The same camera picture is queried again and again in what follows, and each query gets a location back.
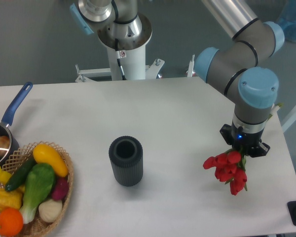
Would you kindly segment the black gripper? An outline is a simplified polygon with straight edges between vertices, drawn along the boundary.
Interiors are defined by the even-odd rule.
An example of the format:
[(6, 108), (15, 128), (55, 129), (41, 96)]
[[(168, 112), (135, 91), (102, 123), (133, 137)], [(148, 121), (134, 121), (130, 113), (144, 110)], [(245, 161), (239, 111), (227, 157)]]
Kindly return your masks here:
[(266, 156), (270, 146), (261, 142), (264, 131), (264, 122), (248, 124), (240, 120), (233, 120), (232, 125), (224, 124), (220, 129), (225, 142), (232, 148), (248, 150), (246, 155), (250, 157)]

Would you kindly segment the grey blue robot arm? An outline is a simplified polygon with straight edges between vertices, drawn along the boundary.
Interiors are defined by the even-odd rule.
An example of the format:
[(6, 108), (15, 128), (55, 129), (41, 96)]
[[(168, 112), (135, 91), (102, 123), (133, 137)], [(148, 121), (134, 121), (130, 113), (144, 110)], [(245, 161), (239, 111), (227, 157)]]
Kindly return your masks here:
[[(283, 30), (273, 22), (260, 21), (242, 0), (206, 0), (204, 5), (234, 45), (225, 51), (206, 48), (197, 57), (194, 71), (235, 105), (232, 124), (220, 130), (226, 143), (247, 156), (264, 156), (270, 147), (261, 135), (279, 81), (259, 63), (282, 47)], [(135, 0), (80, 0), (70, 6), (70, 12), (87, 35), (96, 33), (106, 47), (113, 80), (148, 78), (146, 44), (152, 28)]]

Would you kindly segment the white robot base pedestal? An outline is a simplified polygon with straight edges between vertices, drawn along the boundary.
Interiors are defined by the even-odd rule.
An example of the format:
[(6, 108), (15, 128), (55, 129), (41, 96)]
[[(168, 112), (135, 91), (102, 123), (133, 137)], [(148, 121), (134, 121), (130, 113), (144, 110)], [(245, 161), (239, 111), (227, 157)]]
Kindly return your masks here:
[(152, 36), (152, 26), (147, 17), (138, 13), (126, 24), (109, 23), (96, 31), (100, 43), (106, 48), (109, 68), (80, 70), (76, 65), (77, 82), (91, 78), (111, 76), (111, 80), (159, 79), (165, 61), (157, 58), (146, 64), (146, 45)]

